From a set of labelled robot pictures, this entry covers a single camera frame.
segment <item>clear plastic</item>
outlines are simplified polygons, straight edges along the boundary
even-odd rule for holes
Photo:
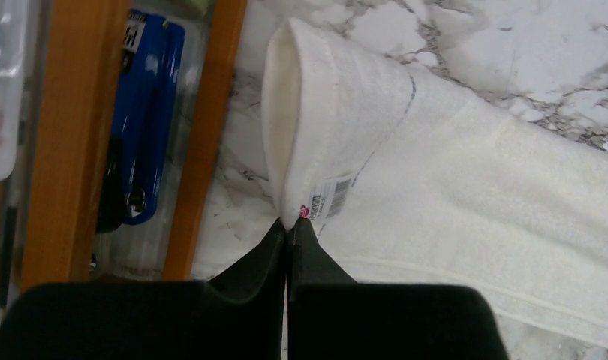
[[[0,0],[0,181],[14,168],[29,0]]]
[[[138,280],[157,280],[161,277],[212,14],[211,8],[205,11],[194,8],[192,11],[187,9],[187,4],[188,1],[184,0],[134,1],[133,8],[162,15],[172,23],[181,25],[185,30],[185,46],[158,209],[151,220],[141,225],[123,224],[118,230],[97,237],[95,275],[110,274]]]

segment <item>wooden edge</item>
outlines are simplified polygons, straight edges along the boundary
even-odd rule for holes
[[[22,291],[89,278],[129,0],[52,0]]]
[[[246,0],[217,1],[173,216],[163,280],[188,280],[227,116]]]

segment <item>white towel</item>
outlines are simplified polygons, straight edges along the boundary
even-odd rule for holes
[[[262,127],[284,225],[315,218],[356,279],[467,284],[608,347],[608,154],[297,19],[269,45]]]

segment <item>white marble surface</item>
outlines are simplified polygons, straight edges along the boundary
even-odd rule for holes
[[[523,121],[608,152],[608,0],[249,0],[195,278],[241,257],[276,217],[260,87],[266,46],[286,17],[428,67]],[[499,324],[512,359],[608,359],[598,346],[511,319]]]

